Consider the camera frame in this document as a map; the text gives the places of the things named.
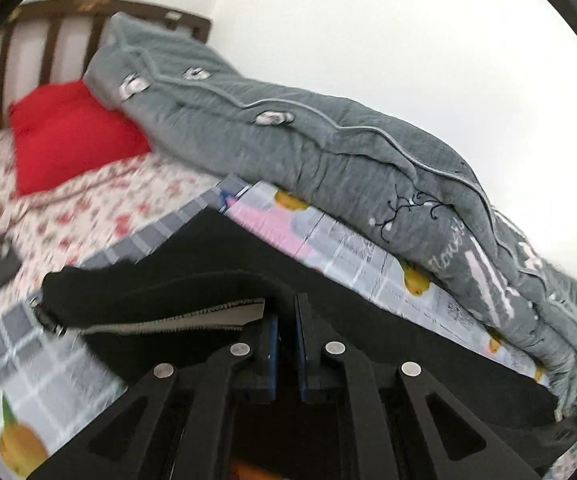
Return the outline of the red floral bedsheet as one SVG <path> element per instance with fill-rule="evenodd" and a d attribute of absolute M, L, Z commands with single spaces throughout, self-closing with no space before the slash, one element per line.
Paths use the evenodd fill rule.
<path fill-rule="evenodd" d="M 0 235 L 22 267 L 0 290 L 0 313 L 49 272 L 82 261 L 212 188 L 218 178 L 148 153 L 118 160 L 52 191 L 19 196 L 12 137 L 0 133 Z"/>

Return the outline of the black pants with white stripe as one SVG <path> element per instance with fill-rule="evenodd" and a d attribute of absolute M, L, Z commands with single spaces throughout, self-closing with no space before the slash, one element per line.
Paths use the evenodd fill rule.
<path fill-rule="evenodd" d="M 343 405 L 306 402 L 301 393 L 294 299 L 307 296 L 317 320 L 371 361 L 415 361 L 486 424 L 539 478 L 577 440 L 577 412 L 554 415 L 549 391 L 531 378 L 392 318 L 205 210 L 151 255 L 106 268 L 48 274 L 31 304 L 57 336 L 81 337 L 128 386 L 162 362 L 187 368 L 238 340 L 229 328 L 190 330 L 186 316 L 261 301 L 278 321 L 272 400 L 229 402 L 229 472 L 271 479 L 346 479 L 341 445 Z"/>

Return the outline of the dark wooden headboard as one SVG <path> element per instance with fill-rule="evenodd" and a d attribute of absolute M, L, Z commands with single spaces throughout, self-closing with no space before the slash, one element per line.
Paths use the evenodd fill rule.
<path fill-rule="evenodd" d="M 16 29 L 27 24 L 45 22 L 48 24 L 43 37 L 41 63 L 37 70 L 37 84 L 43 86 L 51 81 L 58 40 L 64 23 L 74 18 L 85 18 L 90 22 L 87 42 L 82 51 L 83 70 L 88 68 L 93 55 L 101 47 L 106 23 L 114 14 L 122 12 L 157 23 L 170 30 L 186 29 L 197 41 L 208 41 L 211 20 L 200 14 L 182 11 L 170 6 L 160 6 L 132 0 L 37 0 L 22 3 L 8 17 L 2 26 L 0 42 L 0 130 L 8 125 L 8 102 L 6 98 L 6 77 L 8 61 L 11 58 Z"/>

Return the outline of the fruit print grey bedsheet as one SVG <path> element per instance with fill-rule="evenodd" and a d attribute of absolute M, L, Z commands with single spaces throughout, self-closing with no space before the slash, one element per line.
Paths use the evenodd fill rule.
<path fill-rule="evenodd" d="M 180 208 L 141 229 L 132 226 L 141 207 L 131 204 L 110 245 L 76 257 L 76 265 L 96 269 L 119 260 L 139 260 L 203 209 L 214 207 L 305 266 L 358 292 L 392 318 L 400 316 L 543 387 L 549 385 L 541 365 L 477 322 L 448 292 L 322 211 L 298 205 L 266 183 L 246 186 L 226 179 L 215 188 L 187 188 L 184 194 L 187 200 Z M 95 362 L 81 340 L 69 336 L 59 342 L 41 335 L 28 304 L 38 295 L 37 289 L 19 292 L 0 314 L 0 429 L 2 403 L 8 401 L 14 414 L 54 452 L 124 388 Z M 14 476 L 1 459 L 0 475 Z"/>

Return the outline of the red pillow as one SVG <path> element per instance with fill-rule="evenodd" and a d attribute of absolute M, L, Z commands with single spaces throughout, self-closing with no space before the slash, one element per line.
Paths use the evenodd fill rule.
<path fill-rule="evenodd" d="M 151 152 L 141 129 L 102 106 L 81 79 L 34 89 L 10 105 L 8 121 L 20 196 L 52 190 L 87 171 Z"/>

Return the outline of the grey quilted comforter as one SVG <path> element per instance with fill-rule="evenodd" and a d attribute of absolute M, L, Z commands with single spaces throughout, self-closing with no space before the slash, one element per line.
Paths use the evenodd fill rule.
<path fill-rule="evenodd" d="M 431 272 L 577 408 L 577 280 L 541 258 L 443 141 L 358 102 L 249 79 L 211 47 L 117 13 L 84 83 L 154 148 L 266 181 Z"/>

